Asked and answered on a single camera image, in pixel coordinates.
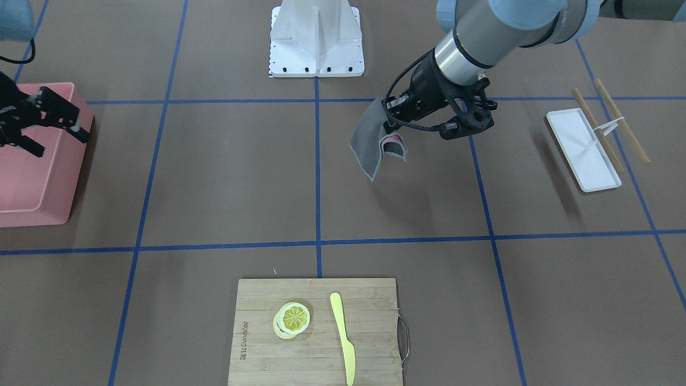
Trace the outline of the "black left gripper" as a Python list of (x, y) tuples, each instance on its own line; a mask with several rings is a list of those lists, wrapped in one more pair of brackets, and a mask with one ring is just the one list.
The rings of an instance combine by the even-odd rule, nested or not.
[[(434, 52), (429, 51), (393, 81), (382, 99), (382, 127), (386, 134), (401, 127), (437, 132), (446, 141), (477, 135), (495, 124), (492, 112), (497, 103), (485, 94), (489, 85), (486, 76), (468, 86), (453, 83), (441, 73)], [(417, 124), (445, 107), (455, 113), (450, 120), (431, 127)]]

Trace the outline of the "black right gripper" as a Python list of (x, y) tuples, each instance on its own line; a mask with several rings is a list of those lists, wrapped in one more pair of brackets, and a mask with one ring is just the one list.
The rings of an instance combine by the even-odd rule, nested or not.
[(35, 157), (42, 157), (44, 146), (23, 134), (34, 125), (64, 130), (86, 144), (90, 134), (81, 127), (79, 112), (76, 105), (51, 88), (40, 86), (37, 93), (29, 95), (1, 73), (1, 147), (19, 147)]

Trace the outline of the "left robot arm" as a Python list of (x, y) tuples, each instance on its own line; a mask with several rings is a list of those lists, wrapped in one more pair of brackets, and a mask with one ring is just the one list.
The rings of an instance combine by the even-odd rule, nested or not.
[(446, 36), (405, 69), (407, 90), (388, 91), (370, 108), (372, 131), (409, 127), (450, 140), (490, 129), (497, 103), (485, 93), (487, 72), (519, 47), (576, 40), (601, 17), (681, 23), (684, 1), (456, 2)]

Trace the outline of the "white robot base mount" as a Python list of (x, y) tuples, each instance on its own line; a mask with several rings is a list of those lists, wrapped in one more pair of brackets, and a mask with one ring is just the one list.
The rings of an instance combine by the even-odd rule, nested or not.
[(360, 77), (360, 10), (348, 1), (283, 1), (272, 8), (268, 74), (274, 78)]

